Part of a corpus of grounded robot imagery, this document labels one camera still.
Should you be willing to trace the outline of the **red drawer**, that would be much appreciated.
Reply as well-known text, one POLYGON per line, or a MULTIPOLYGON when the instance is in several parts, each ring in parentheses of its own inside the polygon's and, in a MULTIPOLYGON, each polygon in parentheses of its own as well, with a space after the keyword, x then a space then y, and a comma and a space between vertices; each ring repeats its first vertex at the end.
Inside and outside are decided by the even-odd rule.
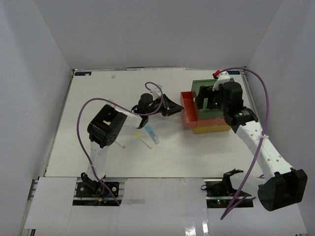
POLYGON ((197 114, 195 105, 190 91, 181 92, 180 96, 182 110, 183 124, 185 129, 194 129, 197 125, 197 114))

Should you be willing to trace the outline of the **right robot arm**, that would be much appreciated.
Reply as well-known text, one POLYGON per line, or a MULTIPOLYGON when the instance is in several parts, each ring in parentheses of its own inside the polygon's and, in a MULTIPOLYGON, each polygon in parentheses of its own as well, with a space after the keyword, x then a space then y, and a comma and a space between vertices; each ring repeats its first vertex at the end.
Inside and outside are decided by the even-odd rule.
POLYGON ((195 101, 199 109, 205 106, 209 110, 220 110, 225 122, 254 155, 265 178, 265 183, 258 187, 257 195, 267 211, 302 201, 307 174, 285 161, 267 135, 263 134, 255 113, 244 106, 239 83, 230 81, 218 86, 201 86, 195 101))

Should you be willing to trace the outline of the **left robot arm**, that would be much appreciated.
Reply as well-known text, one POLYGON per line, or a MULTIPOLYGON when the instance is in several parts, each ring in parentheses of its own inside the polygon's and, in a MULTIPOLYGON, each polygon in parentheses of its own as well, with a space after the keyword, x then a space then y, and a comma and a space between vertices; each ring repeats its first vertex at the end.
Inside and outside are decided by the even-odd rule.
POLYGON ((162 114, 164 117, 179 113, 184 108, 170 100, 165 94, 154 98, 149 93, 140 96, 138 104, 130 112, 106 104, 93 118, 87 128, 92 164, 88 167, 88 175, 92 179, 87 190, 93 196, 103 193, 104 184, 99 181, 105 177, 105 162, 109 146, 112 145, 123 127, 141 129, 149 121, 150 115, 162 114))

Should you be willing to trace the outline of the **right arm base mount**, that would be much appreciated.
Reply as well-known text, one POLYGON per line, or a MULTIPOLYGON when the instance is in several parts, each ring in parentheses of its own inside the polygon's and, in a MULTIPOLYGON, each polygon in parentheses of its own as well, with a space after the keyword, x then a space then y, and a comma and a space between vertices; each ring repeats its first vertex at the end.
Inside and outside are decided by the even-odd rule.
POLYGON ((206 192, 207 208, 227 208, 237 189, 234 189, 230 177, 242 173, 243 170, 233 169, 223 174, 222 178, 204 180, 200 187, 206 192))

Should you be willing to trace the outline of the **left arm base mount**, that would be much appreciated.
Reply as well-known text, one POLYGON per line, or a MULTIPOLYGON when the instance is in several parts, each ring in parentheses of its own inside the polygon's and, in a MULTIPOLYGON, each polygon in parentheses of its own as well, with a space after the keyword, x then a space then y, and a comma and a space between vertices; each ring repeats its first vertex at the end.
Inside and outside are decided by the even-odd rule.
POLYGON ((92 180, 88 175, 83 172, 81 174, 81 180, 77 183, 75 197, 76 198, 100 198, 105 200, 106 198, 119 196, 119 182, 103 182, 100 183, 97 180, 92 180))

